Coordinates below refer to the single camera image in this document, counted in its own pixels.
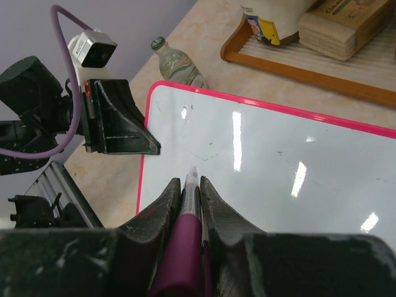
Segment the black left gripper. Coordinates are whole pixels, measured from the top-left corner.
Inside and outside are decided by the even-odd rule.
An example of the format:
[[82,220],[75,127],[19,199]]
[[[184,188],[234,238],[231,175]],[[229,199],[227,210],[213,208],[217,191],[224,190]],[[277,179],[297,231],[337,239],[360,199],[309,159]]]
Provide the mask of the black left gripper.
[[158,155],[159,141],[144,127],[145,117],[127,80],[85,80],[80,123],[89,153]]

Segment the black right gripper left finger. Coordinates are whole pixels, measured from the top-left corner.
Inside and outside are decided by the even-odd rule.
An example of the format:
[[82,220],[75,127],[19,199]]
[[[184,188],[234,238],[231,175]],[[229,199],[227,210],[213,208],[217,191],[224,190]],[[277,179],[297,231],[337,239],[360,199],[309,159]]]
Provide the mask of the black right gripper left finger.
[[1,232],[2,296],[146,296],[173,227],[181,182],[117,228]]

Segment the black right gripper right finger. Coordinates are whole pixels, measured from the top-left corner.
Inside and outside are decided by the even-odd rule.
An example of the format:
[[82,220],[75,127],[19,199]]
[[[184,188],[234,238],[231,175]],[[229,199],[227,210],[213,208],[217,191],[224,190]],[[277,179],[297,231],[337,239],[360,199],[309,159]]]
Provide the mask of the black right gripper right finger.
[[395,253],[372,235],[268,233],[206,177],[201,203],[215,296],[394,296]]

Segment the magenta capped whiteboard marker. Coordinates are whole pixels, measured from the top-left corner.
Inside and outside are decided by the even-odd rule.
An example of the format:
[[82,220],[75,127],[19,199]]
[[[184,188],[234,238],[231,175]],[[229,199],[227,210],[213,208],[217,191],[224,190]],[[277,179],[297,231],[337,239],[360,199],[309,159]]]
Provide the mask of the magenta capped whiteboard marker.
[[202,237],[199,170],[193,166],[149,296],[212,296],[209,243]]

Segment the pink framed whiteboard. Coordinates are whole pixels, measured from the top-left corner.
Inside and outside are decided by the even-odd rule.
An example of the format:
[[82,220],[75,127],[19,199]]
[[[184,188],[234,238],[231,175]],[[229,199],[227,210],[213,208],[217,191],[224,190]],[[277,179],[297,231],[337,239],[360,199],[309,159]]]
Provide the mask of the pink framed whiteboard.
[[264,231],[352,233],[395,245],[395,131],[235,95],[155,83],[137,211],[190,167]]

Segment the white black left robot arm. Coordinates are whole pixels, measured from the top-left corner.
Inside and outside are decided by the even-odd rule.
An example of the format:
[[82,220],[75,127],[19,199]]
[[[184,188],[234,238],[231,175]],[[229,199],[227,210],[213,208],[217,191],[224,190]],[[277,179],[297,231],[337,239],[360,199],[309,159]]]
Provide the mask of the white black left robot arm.
[[[1,147],[40,153],[56,147],[56,136],[72,122],[73,96],[41,61],[30,56],[1,74],[1,101],[18,115],[1,122]],[[77,134],[87,152],[107,155],[158,155],[161,145],[145,128],[129,84],[121,79],[88,79],[83,84]],[[62,173],[61,188],[46,197],[34,193],[11,198],[17,228],[99,228],[94,214],[71,177]]]

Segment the clear glass bottle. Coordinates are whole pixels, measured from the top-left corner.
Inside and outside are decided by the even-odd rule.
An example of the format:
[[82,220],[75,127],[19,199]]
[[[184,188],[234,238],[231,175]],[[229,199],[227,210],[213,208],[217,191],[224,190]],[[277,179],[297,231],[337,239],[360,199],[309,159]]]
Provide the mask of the clear glass bottle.
[[209,89],[192,59],[185,52],[170,47],[165,38],[154,39],[151,49],[158,56],[160,74],[166,81]]

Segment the wooden two-tier shelf rack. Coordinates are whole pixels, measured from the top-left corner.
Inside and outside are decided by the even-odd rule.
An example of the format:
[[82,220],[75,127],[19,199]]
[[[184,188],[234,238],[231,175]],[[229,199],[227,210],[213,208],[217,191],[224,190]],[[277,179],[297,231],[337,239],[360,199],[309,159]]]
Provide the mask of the wooden two-tier shelf rack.
[[224,61],[395,107],[395,14],[381,33],[347,61],[314,51],[302,45],[299,37],[285,45],[265,45],[256,40],[243,14],[220,56]]

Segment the tan sponge block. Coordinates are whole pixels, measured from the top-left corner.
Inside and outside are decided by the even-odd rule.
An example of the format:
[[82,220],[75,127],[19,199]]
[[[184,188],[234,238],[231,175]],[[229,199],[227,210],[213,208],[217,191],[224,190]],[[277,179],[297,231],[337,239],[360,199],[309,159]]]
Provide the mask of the tan sponge block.
[[395,1],[316,1],[299,19],[299,42],[347,61],[388,26]]

